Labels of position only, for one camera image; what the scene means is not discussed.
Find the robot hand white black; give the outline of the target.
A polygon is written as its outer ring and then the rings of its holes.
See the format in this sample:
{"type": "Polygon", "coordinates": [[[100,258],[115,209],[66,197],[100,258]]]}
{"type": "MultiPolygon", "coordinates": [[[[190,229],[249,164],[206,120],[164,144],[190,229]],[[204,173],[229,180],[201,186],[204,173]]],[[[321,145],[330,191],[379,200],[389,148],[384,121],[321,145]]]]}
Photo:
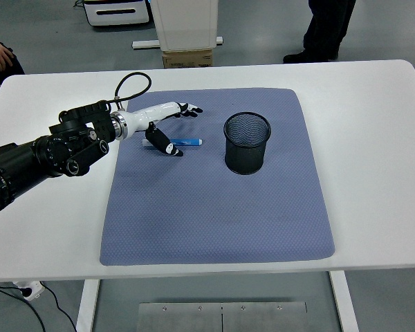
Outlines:
{"type": "Polygon", "coordinates": [[[117,124],[116,139],[125,140],[135,132],[144,131],[145,138],[158,151],[168,156],[183,156],[183,152],[156,126],[168,118],[197,117],[203,110],[188,103],[167,102],[139,111],[116,111],[111,114],[113,124],[117,124]]]}

